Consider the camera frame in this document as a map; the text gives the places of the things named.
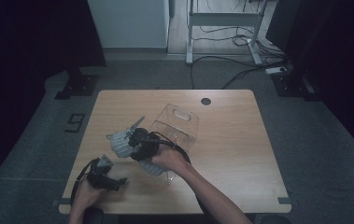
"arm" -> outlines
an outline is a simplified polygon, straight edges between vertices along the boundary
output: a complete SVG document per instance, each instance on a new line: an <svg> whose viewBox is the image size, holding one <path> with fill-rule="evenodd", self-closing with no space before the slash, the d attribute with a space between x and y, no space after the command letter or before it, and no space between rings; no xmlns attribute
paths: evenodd
<svg viewBox="0 0 354 224"><path fill-rule="evenodd" d="M84 175L78 184L78 190L71 207L68 223L82 224L86 209L92 206L105 191L105 189L93 188L87 177Z"/></svg>
<svg viewBox="0 0 354 224"><path fill-rule="evenodd" d="M152 162L181 176L219 223L251 223L235 203L203 178L180 153L170 147L161 146Z"/></svg>

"clear plastic container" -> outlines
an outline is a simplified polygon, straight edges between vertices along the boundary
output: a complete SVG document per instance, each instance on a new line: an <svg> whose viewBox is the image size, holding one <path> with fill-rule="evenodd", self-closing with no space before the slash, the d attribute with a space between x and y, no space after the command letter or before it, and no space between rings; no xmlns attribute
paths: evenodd
<svg viewBox="0 0 354 224"><path fill-rule="evenodd" d="M189 155L191 145L197 138L199 118L192 112L176 105L166 105L163 112L149 127L149 132L158 132L182 147ZM170 185L176 174L172 171L155 176Z"/></svg>

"wooden table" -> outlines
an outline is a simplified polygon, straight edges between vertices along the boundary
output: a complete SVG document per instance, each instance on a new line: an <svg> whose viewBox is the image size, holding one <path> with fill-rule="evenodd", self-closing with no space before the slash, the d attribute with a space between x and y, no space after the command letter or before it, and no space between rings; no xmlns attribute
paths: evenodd
<svg viewBox="0 0 354 224"><path fill-rule="evenodd" d="M201 100L209 98L210 105ZM148 129L166 104L199 117L198 135L190 148L191 163L245 213L288 213L288 203L273 149L252 91L101 91L83 136L63 198L92 159L106 154L114 163L110 177L127 177L120 191L110 191L97 207L109 214L200 214L194 193L177 176L160 185L132 159L117 158L108 134L125 131L141 116ZM70 206L60 204L68 214Z"/></svg>

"white wall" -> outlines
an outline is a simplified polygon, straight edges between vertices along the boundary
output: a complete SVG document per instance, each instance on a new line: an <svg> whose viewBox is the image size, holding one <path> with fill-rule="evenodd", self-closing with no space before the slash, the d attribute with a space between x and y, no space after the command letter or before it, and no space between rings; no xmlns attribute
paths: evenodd
<svg viewBox="0 0 354 224"><path fill-rule="evenodd" d="M167 47L168 0L89 0L103 48Z"/></svg>

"white metal frame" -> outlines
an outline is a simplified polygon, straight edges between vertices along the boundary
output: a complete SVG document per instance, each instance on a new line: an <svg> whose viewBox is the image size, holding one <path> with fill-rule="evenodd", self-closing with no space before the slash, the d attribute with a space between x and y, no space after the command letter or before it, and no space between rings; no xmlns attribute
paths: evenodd
<svg viewBox="0 0 354 224"><path fill-rule="evenodd" d="M186 44L186 63L193 63L193 40L192 31L193 26L253 26L254 32L251 39L248 39L249 51L255 64L262 64L259 57L257 46L255 46L258 37L259 29L261 28L264 11L266 10L267 0L263 0L263 5L258 13L204 13L194 12L194 0L191 1L191 8L188 17L188 40Z"/></svg>

